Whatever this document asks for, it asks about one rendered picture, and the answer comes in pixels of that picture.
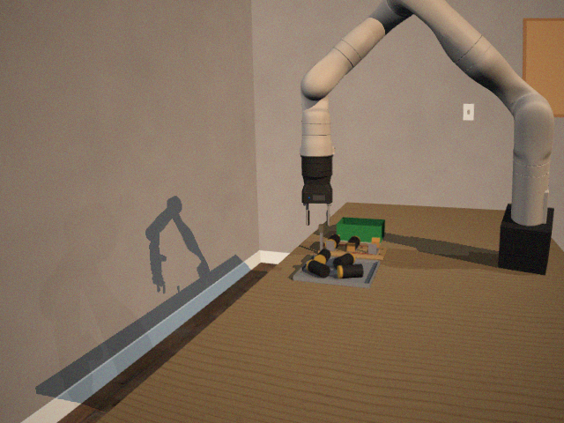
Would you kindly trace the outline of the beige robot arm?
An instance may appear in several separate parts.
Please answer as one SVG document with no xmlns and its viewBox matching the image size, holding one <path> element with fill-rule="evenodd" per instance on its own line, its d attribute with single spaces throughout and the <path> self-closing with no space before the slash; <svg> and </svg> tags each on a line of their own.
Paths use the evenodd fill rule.
<svg viewBox="0 0 564 423">
<path fill-rule="evenodd" d="M 551 106 L 445 0 L 382 0 L 347 33 L 301 81 L 302 135 L 330 135 L 329 92 L 412 13 L 434 32 L 448 57 L 494 93 L 514 117 L 511 218 L 523 226 L 546 224 L 554 127 Z"/>
</svg>

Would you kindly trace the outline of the green open-top box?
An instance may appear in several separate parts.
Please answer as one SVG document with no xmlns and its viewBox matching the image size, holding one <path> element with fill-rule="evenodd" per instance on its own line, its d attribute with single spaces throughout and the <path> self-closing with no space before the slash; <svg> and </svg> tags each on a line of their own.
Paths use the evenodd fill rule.
<svg viewBox="0 0 564 423">
<path fill-rule="evenodd" d="M 372 237 L 380 238 L 380 244 L 384 238 L 385 219 L 360 219 L 343 217 L 337 223 L 337 234 L 341 241 L 349 241 L 356 235 L 360 237 L 360 243 L 372 243 Z"/>
</svg>

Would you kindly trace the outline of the black cylinder with yellow end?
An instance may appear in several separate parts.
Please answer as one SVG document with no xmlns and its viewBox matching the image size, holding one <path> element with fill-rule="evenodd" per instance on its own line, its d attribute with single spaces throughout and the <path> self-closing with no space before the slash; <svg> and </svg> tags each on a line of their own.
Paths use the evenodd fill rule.
<svg viewBox="0 0 564 423">
<path fill-rule="evenodd" d="M 328 249 L 322 249 L 314 258 L 317 262 L 326 264 L 326 262 L 330 259 L 330 252 Z"/>
<path fill-rule="evenodd" d="M 343 265 L 343 264 L 353 264 L 355 262 L 355 256 L 353 253 L 346 253 L 340 257 L 337 257 L 333 260 L 333 266 L 335 269 L 337 269 L 338 265 Z"/>
<path fill-rule="evenodd" d="M 330 275 L 330 267 L 326 264 L 311 259 L 307 262 L 306 268 L 321 278 L 327 278 Z"/>
<path fill-rule="evenodd" d="M 363 277 L 362 264 L 338 265 L 338 278 Z"/>
<path fill-rule="evenodd" d="M 340 243 L 340 237 L 337 234 L 333 234 L 327 241 L 334 241 L 334 248 Z"/>
<path fill-rule="evenodd" d="M 356 235 L 352 236 L 348 243 L 355 243 L 355 250 L 360 245 L 360 238 Z"/>
</svg>

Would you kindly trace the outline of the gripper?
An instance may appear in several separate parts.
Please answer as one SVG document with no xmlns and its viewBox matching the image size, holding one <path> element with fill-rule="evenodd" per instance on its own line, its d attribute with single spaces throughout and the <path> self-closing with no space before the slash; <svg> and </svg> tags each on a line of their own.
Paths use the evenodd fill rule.
<svg viewBox="0 0 564 423">
<path fill-rule="evenodd" d="M 306 205 L 306 226 L 309 226 L 308 204 L 327 204 L 327 226 L 330 225 L 333 153 L 335 147 L 332 145 L 331 135 L 302 136 L 300 154 L 304 186 L 301 197 L 303 205 Z"/>
</svg>

